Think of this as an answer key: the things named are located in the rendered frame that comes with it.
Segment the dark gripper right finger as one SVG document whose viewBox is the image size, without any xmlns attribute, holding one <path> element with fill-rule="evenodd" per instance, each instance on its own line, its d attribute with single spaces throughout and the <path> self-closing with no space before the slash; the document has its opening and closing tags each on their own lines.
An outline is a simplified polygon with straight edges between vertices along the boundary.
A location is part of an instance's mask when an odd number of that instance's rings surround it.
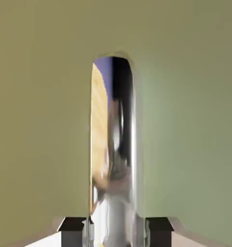
<svg viewBox="0 0 232 247">
<path fill-rule="evenodd" d="M 149 217 L 145 222 L 145 247 L 225 247 L 216 240 L 186 230 L 176 217 Z"/>
</svg>

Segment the shiny curved metal handle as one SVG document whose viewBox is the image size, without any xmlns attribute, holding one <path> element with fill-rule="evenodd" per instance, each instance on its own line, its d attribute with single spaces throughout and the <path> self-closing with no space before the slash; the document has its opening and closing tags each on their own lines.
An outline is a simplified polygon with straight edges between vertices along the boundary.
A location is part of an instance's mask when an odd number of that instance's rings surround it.
<svg viewBox="0 0 232 247">
<path fill-rule="evenodd" d="M 145 247 L 140 79 L 126 53 L 94 59 L 90 99 L 91 247 Z"/>
</svg>

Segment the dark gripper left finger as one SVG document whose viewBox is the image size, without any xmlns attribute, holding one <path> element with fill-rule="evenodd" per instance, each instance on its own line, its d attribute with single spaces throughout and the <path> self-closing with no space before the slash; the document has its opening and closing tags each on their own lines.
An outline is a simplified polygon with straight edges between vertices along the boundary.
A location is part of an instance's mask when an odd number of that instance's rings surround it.
<svg viewBox="0 0 232 247">
<path fill-rule="evenodd" d="M 46 230 L 11 243 L 10 247 L 89 247 L 87 218 L 55 217 Z"/>
</svg>

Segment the olive green drawer front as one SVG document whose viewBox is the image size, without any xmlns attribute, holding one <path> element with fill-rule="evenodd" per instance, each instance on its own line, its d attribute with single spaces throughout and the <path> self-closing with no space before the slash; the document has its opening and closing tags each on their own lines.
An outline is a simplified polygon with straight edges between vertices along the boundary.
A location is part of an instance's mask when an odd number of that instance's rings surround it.
<svg viewBox="0 0 232 247">
<path fill-rule="evenodd" d="M 232 0 L 0 0 L 0 247 L 88 214 L 91 65 L 116 51 L 145 214 L 232 247 Z"/>
</svg>

